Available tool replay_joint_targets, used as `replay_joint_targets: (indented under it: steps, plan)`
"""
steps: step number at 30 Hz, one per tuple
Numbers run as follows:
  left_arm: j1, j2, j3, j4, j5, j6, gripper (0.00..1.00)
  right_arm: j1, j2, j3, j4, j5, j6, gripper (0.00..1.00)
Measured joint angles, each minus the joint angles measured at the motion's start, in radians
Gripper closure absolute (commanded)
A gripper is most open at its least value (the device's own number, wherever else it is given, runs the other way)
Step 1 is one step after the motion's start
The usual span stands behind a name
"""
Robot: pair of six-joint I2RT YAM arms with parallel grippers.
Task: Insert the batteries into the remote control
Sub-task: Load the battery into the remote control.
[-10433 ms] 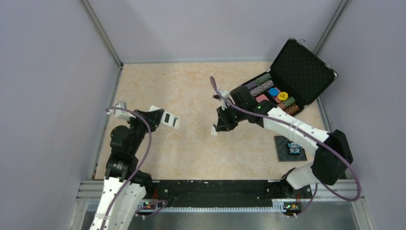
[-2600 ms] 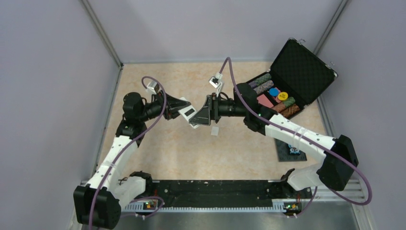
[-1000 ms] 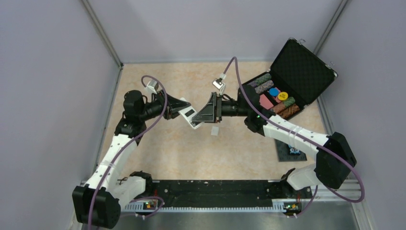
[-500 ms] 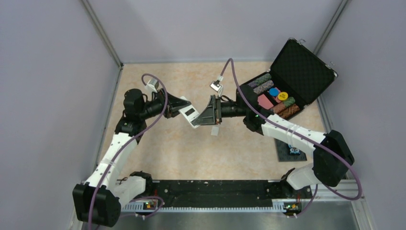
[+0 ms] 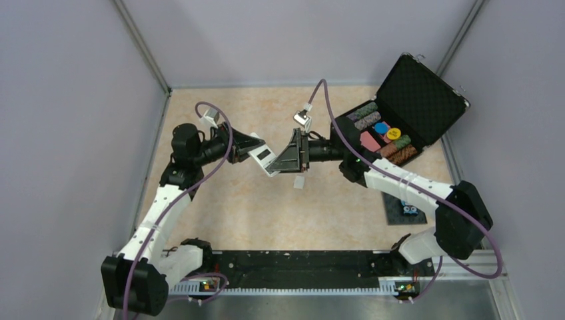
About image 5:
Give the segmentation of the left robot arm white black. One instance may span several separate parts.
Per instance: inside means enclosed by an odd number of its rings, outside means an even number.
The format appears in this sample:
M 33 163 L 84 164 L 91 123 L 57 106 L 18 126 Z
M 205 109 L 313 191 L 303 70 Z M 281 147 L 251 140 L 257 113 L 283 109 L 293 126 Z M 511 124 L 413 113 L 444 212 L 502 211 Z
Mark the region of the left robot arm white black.
M 163 257 L 165 245 L 200 185 L 210 178 L 203 173 L 203 167 L 214 162 L 240 163 L 266 143 L 257 135 L 233 129 L 227 122 L 212 126 L 211 135 L 209 140 L 202 139 L 192 123 L 173 129 L 173 152 L 149 210 L 128 243 L 102 262 L 101 275 L 109 307 L 158 315 L 165 307 L 171 287 L 193 271 L 202 276 L 213 269 L 214 259 L 203 248 L 181 245 Z

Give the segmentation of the white remote control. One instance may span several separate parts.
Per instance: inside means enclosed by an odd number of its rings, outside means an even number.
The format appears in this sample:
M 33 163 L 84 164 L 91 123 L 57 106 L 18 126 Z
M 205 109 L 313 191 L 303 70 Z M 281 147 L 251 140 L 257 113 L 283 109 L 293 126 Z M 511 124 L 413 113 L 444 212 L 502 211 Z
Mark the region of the white remote control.
M 273 152 L 273 150 L 267 145 L 265 140 L 259 137 L 255 132 L 250 134 L 251 137 L 257 138 L 261 140 L 262 143 L 251 149 L 248 154 L 249 156 L 261 167 L 261 169 L 265 172 L 268 177 L 274 177 L 280 173 L 280 171 L 269 171 L 268 167 L 271 163 L 273 163 L 277 159 L 277 155 Z

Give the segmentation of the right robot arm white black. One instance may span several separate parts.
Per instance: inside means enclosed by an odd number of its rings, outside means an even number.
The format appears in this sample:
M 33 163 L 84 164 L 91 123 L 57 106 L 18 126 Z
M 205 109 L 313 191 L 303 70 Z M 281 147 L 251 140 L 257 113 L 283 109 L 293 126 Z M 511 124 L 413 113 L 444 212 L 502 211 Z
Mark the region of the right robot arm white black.
M 477 188 L 467 181 L 449 185 L 407 171 L 362 146 L 360 136 L 348 117 L 334 120 L 328 139 L 310 139 L 295 129 L 289 144 L 265 169 L 270 174 L 302 173 L 313 162 L 339 161 L 340 172 L 350 182 L 406 201 L 433 218 L 433 227 L 405 235 L 393 245 L 390 264 L 400 275 L 431 257 L 468 259 L 492 228 Z

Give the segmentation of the white battery cover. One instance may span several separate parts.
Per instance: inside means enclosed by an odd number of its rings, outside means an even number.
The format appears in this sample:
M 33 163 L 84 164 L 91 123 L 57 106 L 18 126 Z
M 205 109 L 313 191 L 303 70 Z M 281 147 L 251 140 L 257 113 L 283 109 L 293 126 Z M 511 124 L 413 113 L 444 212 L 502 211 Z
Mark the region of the white battery cover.
M 301 175 L 297 175 L 294 178 L 294 183 L 293 183 L 293 187 L 295 189 L 303 189 L 305 185 L 305 177 L 301 176 Z

